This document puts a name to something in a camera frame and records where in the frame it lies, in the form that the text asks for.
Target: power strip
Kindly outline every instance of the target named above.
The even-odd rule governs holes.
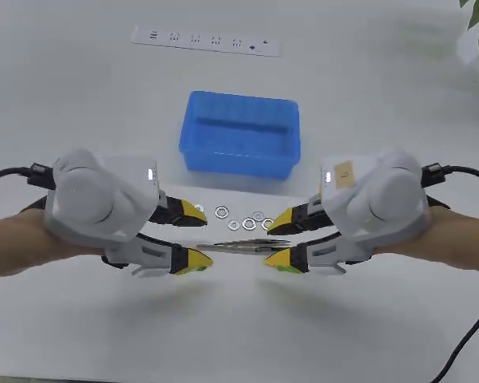
[[[280,42],[273,39],[226,34],[170,32],[142,26],[135,28],[132,43],[268,57],[279,57],[282,50]]]

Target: metal washer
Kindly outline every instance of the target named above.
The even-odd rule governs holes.
[[[273,219],[271,219],[271,218],[265,218],[265,219],[263,220],[263,223],[261,223],[261,227],[262,227],[264,230],[268,231],[268,230],[270,230],[270,226],[271,226],[272,224],[273,224]]]
[[[255,230],[255,228],[257,227],[257,223],[255,223],[255,220],[253,218],[247,217],[243,220],[241,226],[243,226],[243,229],[247,231],[252,231]]]
[[[215,209],[215,216],[218,219],[225,219],[229,216],[229,209],[224,205],[217,206]]]
[[[237,219],[231,219],[227,225],[229,230],[236,231],[240,229],[240,223],[238,222]]]
[[[256,222],[262,222],[263,219],[264,219],[264,213],[262,211],[254,211],[252,213],[252,218],[256,221]]]

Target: black cable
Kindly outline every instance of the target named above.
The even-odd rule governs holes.
[[[449,360],[445,363],[444,368],[440,371],[440,373],[435,377],[431,383],[438,383],[441,381],[444,376],[449,372],[450,368],[453,366],[454,361],[457,358],[457,355],[461,352],[463,347],[467,344],[470,338],[479,330],[479,319],[476,320],[472,328],[465,334],[465,336],[460,340],[457,344],[454,351],[450,354]]]
[[[444,166],[445,174],[448,174],[449,170],[451,173],[467,173],[479,177],[479,170],[474,168],[467,168],[465,166]]]
[[[30,169],[28,168],[7,168],[0,170],[0,178],[10,176],[12,174],[18,174],[20,176],[28,177],[30,175]]]
[[[440,169],[443,174],[450,174],[450,173],[467,173],[471,174],[472,176],[479,177],[479,170],[474,168],[467,168],[465,166],[444,166]],[[450,354],[449,360],[445,363],[444,368],[440,371],[440,373],[435,377],[431,383],[438,383],[441,381],[444,376],[449,372],[450,368],[453,366],[454,361],[457,358],[457,355],[461,352],[463,347],[468,343],[470,338],[479,330],[479,318],[473,324],[472,328],[465,334],[465,336],[460,340],[457,344],[456,348]]]

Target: black power cord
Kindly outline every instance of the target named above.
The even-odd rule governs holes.
[[[464,166],[441,166],[440,164],[431,164],[422,168],[422,187],[427,188],[436,184],[445,182],[445,176],[451,173],[467,173],[479,178],[479,170],[467,168]],[[41,188],[54,190],[55,183],[53,181],[52,169],[40,164],[33,164],[30,168],[7,168],[0,171],[0,178],[17,174],[28,178],[28,184],[39,186]],[[449,372],[457,356],[468,343],[470,338],[479,330],[479,318],[473,324],[472,328],[459,341],[456,348],[450,354],[449,359],[445,363],[444,368],[431,381],[431,383],[439,383]]]
[[[440,164],[432,164],[430,166],[424,167],[422,169],[422,183],[428,184],[427,186],[431,186],[433,184],[439,184],[445,181],[445,176],[451,173],[466,173],[472,176],[479,177],[479,170],[474,168],[467,168],[464,166],[444,166],[442,167]],[[450,368],[453,366],[454,361],[458,354],[461,352],[463,347],[468,343],[470,338],[479,330],[479,318],[473,324],[472,328],[465,334],[465,336],[459,341],[456,348],[450,354],[449,359],[445,363],[443,369],[441,369],[440,373],[435,377],[431,383],[438,383],[441,381],[444,376],[449,372]]]
[[[55,190],[55,181],[53,180],[53,169],[49,166],[33,164],[30,168],[7,168],[0,170],[0,178],[11,175],[19,175],[27,178],[29,185],[39,186],[40,188]]]
[[[28,177],[30,176],[30,169],[29,168],[7,168],[7,169],[0,170],[0,178],[5,176],[10,176],[13,174]]]

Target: yellow fingertip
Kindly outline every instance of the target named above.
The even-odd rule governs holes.
[[[213,260],[200,251],[188,249],[188,266],[176,272],[176,275],[183,275],[190,271],[202,271],[213,265]]]
[[[198,250],[188,249],[188,267],[198,268],[212,266],[213,260]]]
[[[188,201],[185,201],[184,199],[181,200],[181,204],[183,205],[183,214],[188,215],[190,217],[195,217],[197,219],[200,219],[201,221],[204,221],[205,223],[208,222],[206,219],[206,215],[200,210],[197,210],[195,206],[193,206],[191,203]]]
[[[289,267],[291,265],[291,250],[277,251],[264,259],[264,264],[269,267]]]
[[[293,216],[293,208],[289,207],[284,213],[282,213],[277,218],[275,218],[275,221],[273,221],[269,229],[273,230],[279,226],[291,223],[292,216]]]

